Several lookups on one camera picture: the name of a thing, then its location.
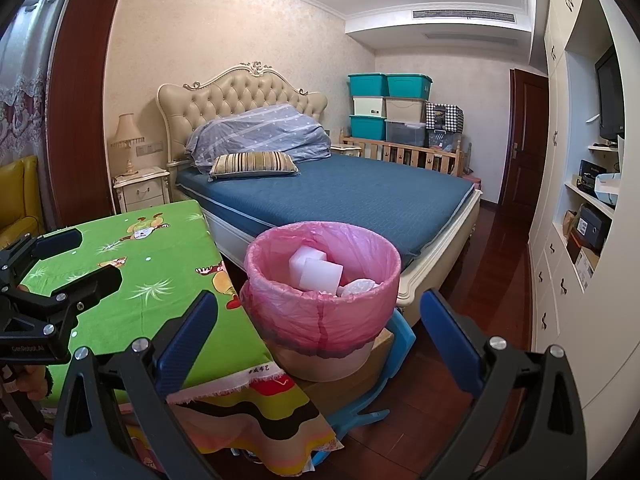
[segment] air conditioning vent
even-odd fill
[[[504,38],[501,36],[484,36],[482,34],[459,34],[456,32],[428,32],[424,35],[427,40],[461,40],[461,41],[484,41],[487,43],[500,43],[504,45],[518,46],[518,40],[514,38]]]
[[[494,22],[516,22],[515,15],[508,12],[471,9],[414,10],[414,20],[423,20],[425,18],[468,18],[470,20],[493,20]]]

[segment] striped pillow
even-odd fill
[[[299,173],[293,160],[286,153],[244,152],[220,155],[213,161],[209,175],[212,178],[234,178]]]

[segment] crib railing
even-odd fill
[[[358,156],[373,160],[386,160],[405,164],[414,168],[439,171],[440,173],[462,176],[463,157],[465,153],[460,149],[460,142],[453,153],[431,148],[420,148],[408,144],[395,144],[384,140],[358,139],[340,134],[340,143],[348,146],[359,146]]]

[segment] blue mattress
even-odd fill
[[[213,215],[257,236],[305,220],[345,222],[385,237],[402,268],[433,242],[473,191],[468,180],[356,156],[299,162],[296,176],[209,182],[196,168],[176,184]]]

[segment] green tablecloth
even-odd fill
[[[203,289],[218,299],[218,322],[184,388],[208,383],[272,361],[239,306],[222,257],[196,201],[177,202],[77,226],[82,244],[37,264],[23,280],[33,292],[52,290],[111,262],[120,267],[115,294],[78,317],[69,349],[89,346],[95,354],[117,352],[140,336],[152,338],[169,318],[180,316]],[[50,367],[57,403],[66,365]],[[225,387],[241,386],[226,382]]]

